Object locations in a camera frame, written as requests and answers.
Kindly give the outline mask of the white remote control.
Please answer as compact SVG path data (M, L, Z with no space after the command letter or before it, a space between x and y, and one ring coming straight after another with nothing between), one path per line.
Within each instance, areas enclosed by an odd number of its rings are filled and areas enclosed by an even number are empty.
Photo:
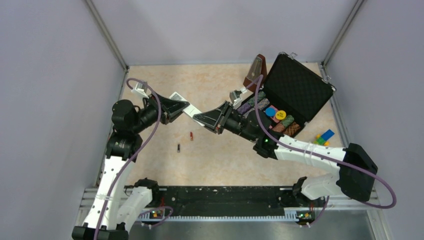
M201 123L200 121L194 119L194 115L201 114L202 112L193 104L191 104L187 99L185 99L181 94L175 91L169 97L171 100L188 102L189 105L183 110L183 112L200 126L205 126L204 123Z

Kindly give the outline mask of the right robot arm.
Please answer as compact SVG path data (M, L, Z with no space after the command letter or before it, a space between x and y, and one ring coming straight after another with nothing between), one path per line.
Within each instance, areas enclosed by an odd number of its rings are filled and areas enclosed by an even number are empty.
M272 121L263 111L253 110L243 116L227 101L216 109L195 114L193 119L213 133L227 130L254 142L253 150L263 158L294 161L324 170L324 175L301 177L293 186L293 200L299 206L341 194L359 202L371 198L375 183L371 174L377 174L378 167L359 144L328 147L300 141L270 129Z

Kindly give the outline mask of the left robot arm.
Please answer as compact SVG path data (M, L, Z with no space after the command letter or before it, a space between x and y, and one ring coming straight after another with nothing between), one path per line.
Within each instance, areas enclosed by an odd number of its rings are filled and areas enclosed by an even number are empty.
M124 186L141 149L150 141L140 133L150 126L158 128L177 119L189 102L156 93L143 99L143 108L122 99L112 106L113 132L108 139L103 174L93 204L82 225L75 226L74 240L127 240L142 210L160 202L158 183L142 179L122 203Z

